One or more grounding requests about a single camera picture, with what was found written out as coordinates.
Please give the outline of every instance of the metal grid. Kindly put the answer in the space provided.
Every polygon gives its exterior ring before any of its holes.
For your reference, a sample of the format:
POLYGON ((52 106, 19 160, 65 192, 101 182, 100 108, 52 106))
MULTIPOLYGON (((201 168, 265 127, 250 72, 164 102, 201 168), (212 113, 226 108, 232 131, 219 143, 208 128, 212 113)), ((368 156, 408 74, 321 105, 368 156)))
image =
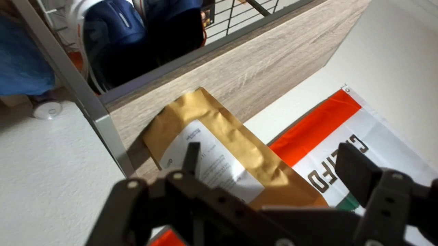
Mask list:
MULTIPOLYGON (((44 19, 63 48, 78 50, 74 33, 65 22, 65 0, 35 0, 44 19)), ((206 43, 220 39, 245 26, 271 15, 297 0, 215 0, 209 5, 213 20, 206 26, 206 43)))

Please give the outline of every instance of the brown paper bag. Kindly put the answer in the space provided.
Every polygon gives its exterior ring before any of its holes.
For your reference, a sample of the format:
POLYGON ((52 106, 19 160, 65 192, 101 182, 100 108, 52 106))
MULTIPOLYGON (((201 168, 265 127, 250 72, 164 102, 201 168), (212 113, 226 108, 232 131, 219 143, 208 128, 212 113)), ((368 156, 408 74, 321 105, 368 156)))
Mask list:
POLYGON ((252 207, 327 206, 323 197, 204 89, 165 106, 142 141, 160 169, 179 169, 189 142, 201 142, 196 176, 252 207))

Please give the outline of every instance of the green stripe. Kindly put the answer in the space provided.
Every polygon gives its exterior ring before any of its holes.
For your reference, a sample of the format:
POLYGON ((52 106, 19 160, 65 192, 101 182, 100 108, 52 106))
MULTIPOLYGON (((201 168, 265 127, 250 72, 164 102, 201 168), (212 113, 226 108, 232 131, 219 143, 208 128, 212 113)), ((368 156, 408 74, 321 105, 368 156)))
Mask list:
POLYGON ((357 199, 349 192, 338 205, 338 209, 354 210, 358 207, 357 199))

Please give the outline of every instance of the red stripe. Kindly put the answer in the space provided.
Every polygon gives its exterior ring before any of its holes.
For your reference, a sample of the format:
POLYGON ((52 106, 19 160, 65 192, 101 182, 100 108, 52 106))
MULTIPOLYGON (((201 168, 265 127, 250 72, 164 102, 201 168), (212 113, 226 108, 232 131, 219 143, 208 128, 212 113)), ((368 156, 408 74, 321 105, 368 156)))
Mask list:
POLYGON ((360 108, 347 93, 338 90, 282 132, 269 147, 293 166, 360 108))

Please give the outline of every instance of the white floor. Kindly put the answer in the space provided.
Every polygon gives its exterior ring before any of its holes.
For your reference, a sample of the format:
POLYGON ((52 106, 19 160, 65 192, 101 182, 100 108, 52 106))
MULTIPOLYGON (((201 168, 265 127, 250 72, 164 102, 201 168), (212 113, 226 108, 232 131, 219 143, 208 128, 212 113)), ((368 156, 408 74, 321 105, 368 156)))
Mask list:
MULTIPOLYGON (((438 22, 430 20, 438 9, 427 15, 416 7, 416 0, 375 0, 326 68, 246 125, 268 142, 346 83, 438 166, 438 22)), ((122 177, 76 106, 64 106, 53 121, 31 119, 29 109, 1 113, 1 244, 83 244, 122 177)))

